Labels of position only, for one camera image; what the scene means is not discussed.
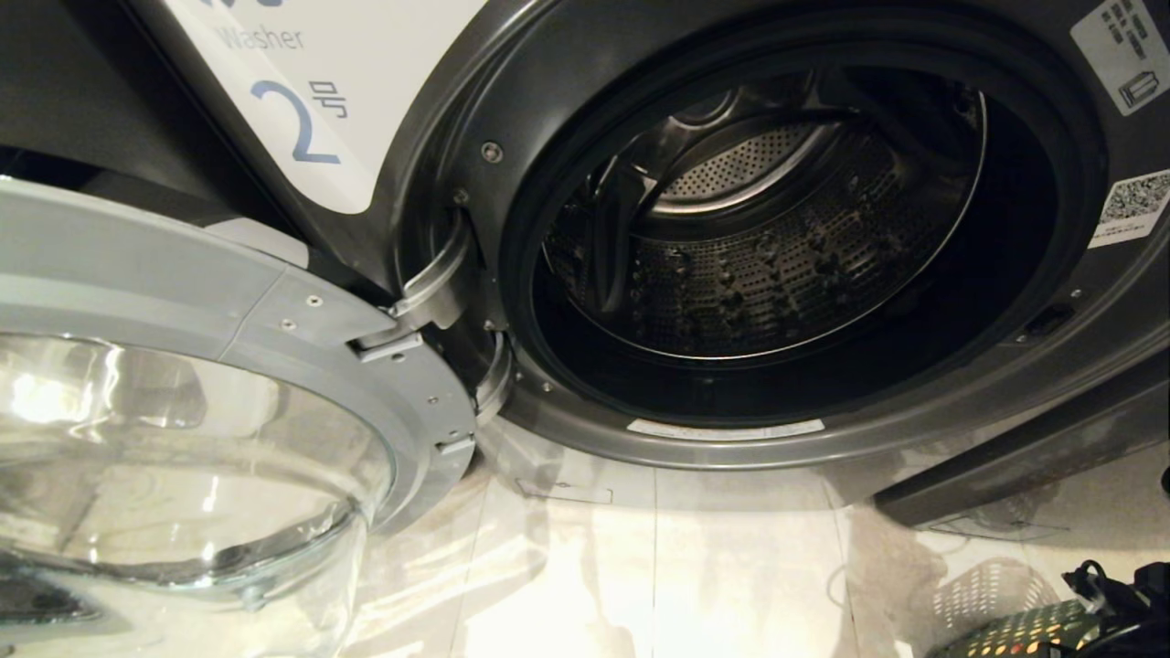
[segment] barcode sticker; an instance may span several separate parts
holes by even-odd
[[[1119,180],[1109,190],[1089,248],[1145,238],[1170,200],[1170,170]]]

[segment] number 2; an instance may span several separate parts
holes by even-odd
[[[252,85],[252,95],[256,98],[263,98],[264,94],[269,91],[280,94],[285,101],[291,103],[292,109],[296,110],[297,118],[301,121],[301,130],[296,136],[296,145],[292,146],[292,159],[302,163],[340,164],[342,159],[332,153],[309,152],[309,143],[312,142],[312,117],[296,92],[280,82],[273,82],[271,80],[261,80]]]

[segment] screw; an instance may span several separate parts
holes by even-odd
[[[484,142],[483,146],[480,146],[480,155],[483,156],[483,159],[488,160],[491,164],[496,164],[500,160],[504,159],[503,148],[501,148],[500,144],[496,144],[495,142]]]

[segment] qr code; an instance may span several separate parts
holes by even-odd
[[[1101,224],[1158,213],[1170,194],[1170,171],[1163,171],[1114,186],[1101,213]]]

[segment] warning sticker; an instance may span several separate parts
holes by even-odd
[[[1122,115],[1170,85],[1170,53],[1142,0],[1106,0],[1071,34]]]
[[[703,427],[681,427],[679,425],[666,425],[653,420],[634,420],[626,426],[631,432],[641,434],[653,434],[668,439],[690,439],[695,441],[753,441],[758,439],[778,439],[780,437],[794,437],[819,432],[825,429],[825,424],[817,420],[805,420],[803,423],[790,423],[787,425],[773,425],[771,427],[750,427],[746,430],[707,430]]]

